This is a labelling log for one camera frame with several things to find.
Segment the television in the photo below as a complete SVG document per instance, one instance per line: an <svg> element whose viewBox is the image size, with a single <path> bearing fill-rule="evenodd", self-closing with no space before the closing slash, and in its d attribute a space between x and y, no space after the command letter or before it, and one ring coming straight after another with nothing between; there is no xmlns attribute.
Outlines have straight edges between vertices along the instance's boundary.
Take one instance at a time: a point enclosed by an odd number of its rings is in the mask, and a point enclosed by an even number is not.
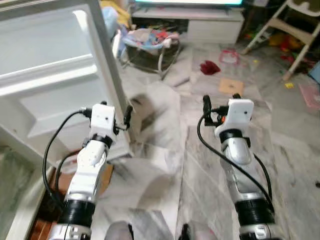
<svg viewBox="0 0 320 240"><path fill-rule="evenodd" d="M142 4L241 5L243 0L135 0Z"/></svg>

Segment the tv stand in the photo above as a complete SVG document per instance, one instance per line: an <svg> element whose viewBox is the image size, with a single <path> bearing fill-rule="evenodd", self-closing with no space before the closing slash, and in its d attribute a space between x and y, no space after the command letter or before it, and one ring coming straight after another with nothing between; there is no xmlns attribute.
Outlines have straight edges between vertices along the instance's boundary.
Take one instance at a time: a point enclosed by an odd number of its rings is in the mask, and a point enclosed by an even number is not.
<svg viewBox="0 0 320 240"><path fill-rule="evenodd" d="M231 9L141 7L133 18L189 20L190 42L234 44L244 22L241 12Z"/></svg>

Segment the marble floor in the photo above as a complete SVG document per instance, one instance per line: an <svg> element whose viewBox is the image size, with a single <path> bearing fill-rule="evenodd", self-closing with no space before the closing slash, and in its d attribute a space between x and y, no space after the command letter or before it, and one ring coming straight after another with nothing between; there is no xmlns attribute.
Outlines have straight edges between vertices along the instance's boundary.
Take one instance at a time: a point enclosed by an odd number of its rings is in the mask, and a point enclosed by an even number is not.
<svg viewBox="0 0 320 240"><path fill-rule="evenodd" d="M92 238L104 239L114 221L132 224L138 240L178 239L191 220L207 224L220 240L238 240L237 213L230 199L219 158L202 145L196 126L202 96L213 107L227 103L219 92L221 78L244 83L243 98L255 107L248 130L251 147L271 177L277 222L287 240L320 236L320 112L307 108L299 84L312 84L296 74L286 88L286 64L275 48L261 47L240 56L238 65L219 62L219 44L183 44L164 80L157 74L118 67L124 92L136 118L132 124L134 157L119 158L110 185L96 207ZM244 46L233 46L237 50ZM200 63L211 60L221 72L207 76ZM202 127L215 148L213 129Z"/></svg>

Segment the white door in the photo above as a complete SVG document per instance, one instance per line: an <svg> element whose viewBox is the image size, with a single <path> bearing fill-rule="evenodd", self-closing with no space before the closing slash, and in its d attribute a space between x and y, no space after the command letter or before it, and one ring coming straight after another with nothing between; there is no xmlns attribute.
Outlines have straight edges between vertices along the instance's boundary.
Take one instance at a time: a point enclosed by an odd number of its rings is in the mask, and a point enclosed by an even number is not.
<svg viewBox="0 0 320 240"><path fill-rule="evenodd" d="M107 101L122 123L127 101L108 39L98 0L2 1L0 142L39 167L53 132L80 107ZM72 118L52 145L49 163L79 149L89 130L87 118ZM129 135L120 132L109 159L130 153L129 142ZM40 176L40 170L35 172L34 181ZM36 190L30 187L33 195L43 194L40 182ZM26 214L19 217L24 226L14 219L20 226L11 226L7 239L27 234L34 212Z"/></svg>

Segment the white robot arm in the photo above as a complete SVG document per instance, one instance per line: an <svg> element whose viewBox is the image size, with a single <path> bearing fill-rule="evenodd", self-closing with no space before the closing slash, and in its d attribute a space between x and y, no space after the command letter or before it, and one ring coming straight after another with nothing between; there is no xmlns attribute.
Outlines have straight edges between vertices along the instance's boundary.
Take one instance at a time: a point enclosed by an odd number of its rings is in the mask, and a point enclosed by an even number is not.
<svg viewBox="0 0 320 240"><path fill-rule="evenodd" d="M91 239L92 216L95 212L100 175L106 166L108 151L120 130L130 126L129 106L124 114L124 126L117 126L115 107L106 102L86 109L91 119L89 141L78 153L77 169L65 195L62 214L49 235L49 240Z"/></svg>
<svg viewBox="0 0 320 240"><path fill-rule="evenodd" d="M238 213L239 238L284 240L282 230L275 222L267 169L250 149L250 139L244 137L253 109L254 103L241 99L239 94L235 94L227 106L212 109L210 98L206 95L203 97L203 116L199 120L197 133L201 142L220 156L230 196ZM217 122L213 122L211 113L217 113ZM222 154L202 138L200 125L203 119L205 126L216 127L214 135L220 139ZM263 179L257 172L257 163L265 173L268 192L262 187Z"/></svg>

